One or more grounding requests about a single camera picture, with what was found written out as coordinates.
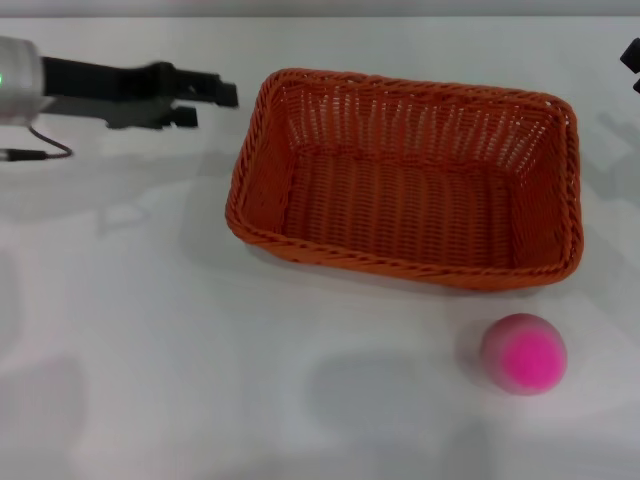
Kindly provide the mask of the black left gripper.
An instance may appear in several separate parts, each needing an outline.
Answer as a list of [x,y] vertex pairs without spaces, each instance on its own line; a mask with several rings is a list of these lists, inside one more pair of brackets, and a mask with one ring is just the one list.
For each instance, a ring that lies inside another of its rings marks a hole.
[[173,108],[175,97],[238,106],[235,84],[215,73],[175,71],[167,62],[117,68],[44,57],[42,64],[44,93],[51,100],[46,114],[100,119],[111,129],[196,129],[196,108]]

